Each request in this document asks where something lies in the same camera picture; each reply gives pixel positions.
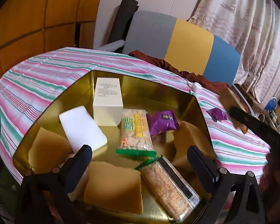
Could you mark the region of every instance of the curtain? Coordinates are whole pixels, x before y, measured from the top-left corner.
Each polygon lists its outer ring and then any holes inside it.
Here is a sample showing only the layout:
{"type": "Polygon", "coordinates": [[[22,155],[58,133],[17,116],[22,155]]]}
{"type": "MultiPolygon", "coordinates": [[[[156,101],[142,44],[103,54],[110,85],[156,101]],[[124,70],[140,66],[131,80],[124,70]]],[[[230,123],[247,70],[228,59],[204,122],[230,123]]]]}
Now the curtain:
{"type": "Polygon", "coordinates": [[[263,106],[280,94],[280,10],[273,0],[201,0],[190,22],[240,53],[234,83],[243,84],[251,71],[250,92],[263,106]]]}

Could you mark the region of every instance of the white rectangular block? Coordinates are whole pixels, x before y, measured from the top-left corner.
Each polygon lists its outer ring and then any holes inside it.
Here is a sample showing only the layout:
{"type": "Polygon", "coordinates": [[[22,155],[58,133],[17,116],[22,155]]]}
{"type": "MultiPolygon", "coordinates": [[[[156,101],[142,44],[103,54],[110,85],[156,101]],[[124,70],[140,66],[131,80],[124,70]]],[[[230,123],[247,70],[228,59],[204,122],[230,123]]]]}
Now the white rectangular block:
{"type": "Polygon", "coordinates": [[[119,78],[97,78],[93,99],[93,118],[96,124],[101,126],[119,125],[122,109],[119,78]]]}

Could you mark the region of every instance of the golden tray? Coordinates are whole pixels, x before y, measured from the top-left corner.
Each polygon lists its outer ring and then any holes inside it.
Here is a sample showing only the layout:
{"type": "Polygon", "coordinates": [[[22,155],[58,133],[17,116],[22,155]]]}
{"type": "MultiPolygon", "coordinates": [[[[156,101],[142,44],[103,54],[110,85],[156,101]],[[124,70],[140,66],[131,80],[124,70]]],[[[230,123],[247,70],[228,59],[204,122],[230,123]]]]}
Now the golden tray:
{"type": "MultiPolygon", "coordinates": [[[[148,112],[174,109],[178,120],[184,120],[199,127],[207,135],[211,144],[208,128],[195,96],[140,78],[104,71],[90,71],[51,103],[22,139],[13,156],[14,166],[22,175],[24,175],[27,170],[33,171],[28,163],[28,151],[40,127],[44,127],[47,130],[66,137],[59,120],[59,114],[71,108],[83,105],[93,117],[92,104],[96,79],[98,77],[119,78],[124,108],[145,109],[148,112]]],[[[102,126],[100,129],[106,135],[108,143],[106,146],[93,152],[93,160],[106,161],[115,166],[130,168],[135,168],[146,160],[145,158],[123,156],[115,153],[120,143],[121,131],[119,127],[102,126]]],[[[152,140],[157,155],[165,155],[169,161],[172,161],[176,153],[172,142],[172,131],[168,131],[166,136],[163,137],[153,136],[152,140]]],[[[195,211],[184,221],[184,223],[193,223],[209,201],[210,195],[204,191],[193,173],[188,173],[182,169],[178,169],[178,171],[196,190],[199,196],[202,197],[201,204],[199,204],[195,211]]],[[[90,207],[81,202],[76,202],[76,205],[77,208],[84,213],[86,220],[92,224],[106,222],[173,223],[174,220],[172,217],[155,199],[144,181],[142,181],[141,185],[144,212],[142,215],[108,211],[98,207],[90,207]]]]}

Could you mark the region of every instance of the metal screw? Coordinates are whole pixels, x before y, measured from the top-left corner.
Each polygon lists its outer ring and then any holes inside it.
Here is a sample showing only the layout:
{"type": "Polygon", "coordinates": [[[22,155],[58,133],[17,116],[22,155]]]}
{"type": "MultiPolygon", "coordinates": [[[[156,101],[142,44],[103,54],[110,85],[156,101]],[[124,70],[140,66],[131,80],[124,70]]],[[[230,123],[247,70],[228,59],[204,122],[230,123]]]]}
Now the metal screw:
{"type": "Polygon", "coordinates": [[[248,171],[248,175],[249,175],[250,177],[254,177],[254,173],[253,173],[252,171],[248,171]]]}
{"type": "Polygon", "coordinates": [[[52,169],[52,173],[59,173],[60,172],[60,167],[55,167],[52,169]]]}
{"type": "Polygon", "coordinates": [[[227,169],[224,167],[220,168],[220,173],[227,174],[227,169]]]}
{"type": "Polygon", "coordinates": [[[26,176],[30,176],[31,174],[32,174],[32,172],[31,172],[30,170],[28,170],[28,171],[25,172],[25,175],[26,175],[26,176]]]}

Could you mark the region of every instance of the blue round object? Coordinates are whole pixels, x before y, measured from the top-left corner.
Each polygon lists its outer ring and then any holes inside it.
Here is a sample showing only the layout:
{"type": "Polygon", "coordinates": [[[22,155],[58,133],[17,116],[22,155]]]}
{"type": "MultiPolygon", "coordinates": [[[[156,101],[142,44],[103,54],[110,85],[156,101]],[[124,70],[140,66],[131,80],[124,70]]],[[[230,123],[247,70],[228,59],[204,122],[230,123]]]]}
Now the blue round object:
{"type": "Polygon", "coordinates": [[[271,100],[268,102],[266,105],[265,109],[266,110],[275,110],[277,108],[278,101],[275,97],[272,97],[271,100]]]}

